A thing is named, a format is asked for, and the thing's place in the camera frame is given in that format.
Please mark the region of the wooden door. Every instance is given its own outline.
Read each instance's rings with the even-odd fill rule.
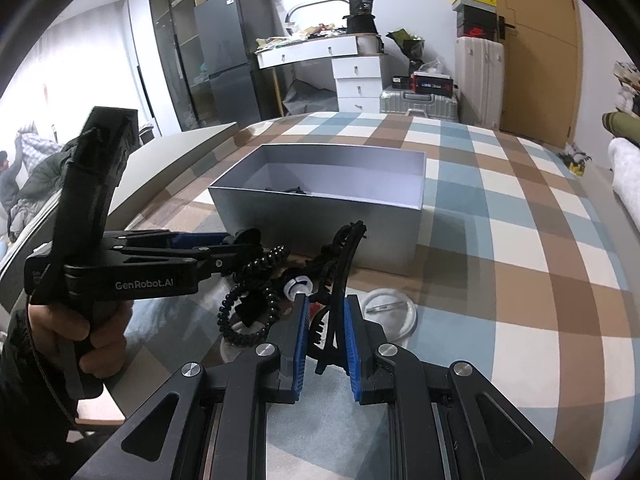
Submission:
[[[573,137],[582,81],[576,0],[497,0],[508,25],[500,129],[564,148]]]

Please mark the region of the green rolled fabric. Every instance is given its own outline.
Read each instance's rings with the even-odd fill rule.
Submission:
[[[624,112],[612,112],[602,116],[602,125],[614,137],[623,137],[640,148],[640,119]]]

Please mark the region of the plaid tablecloth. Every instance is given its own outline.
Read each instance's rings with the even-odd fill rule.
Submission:
[[[218,149],[139,228],[222,230],[198,196],[266,142],[425,152],[423,223],[412,274],[356,270],[358,293],[396,288],[418,305],[405,342],[421,360],[473,363],[585,475],[613,479],[639,443],[640,323],[620,261],[580,183],[551,152],[481,128],[395,115],[316,113],[255,125]],[[188,298],[138,301],[130,362],[111,385],[126,415],[174,370],[220,361],[225,283]],[[307,366],[295,406],[272,406],[268,478],[388,478],[383,406],[353,402],[337,369]]]

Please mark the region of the open box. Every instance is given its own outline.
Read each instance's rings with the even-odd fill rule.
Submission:
[[[362,220],[355,265],[405,274],[420,229],[426,155],[339,144],[264,144],[209,192],[225,229],[262,232],[267,247],[316,256],[338,229]],[[300,188],[304,194],[286,192]]]

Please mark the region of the silver screw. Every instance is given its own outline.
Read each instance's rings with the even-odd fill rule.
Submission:
[[[474,368],[469,363],[460,362],[453,365],[453,371],[460,377],[468,377]]]
[[[200,365],[198,363],[187,363],[182,367],[182,374],[185,377],[195,377],[200,373]]]
[[[255,348],[255,353],[261,357],[267,357],[276,351],[276,347],[271,343],[262,343]]]
[[[384,343],[378,347],[378,353],[384,357],[393,357],[398,353],[398,348],[391,343]]]

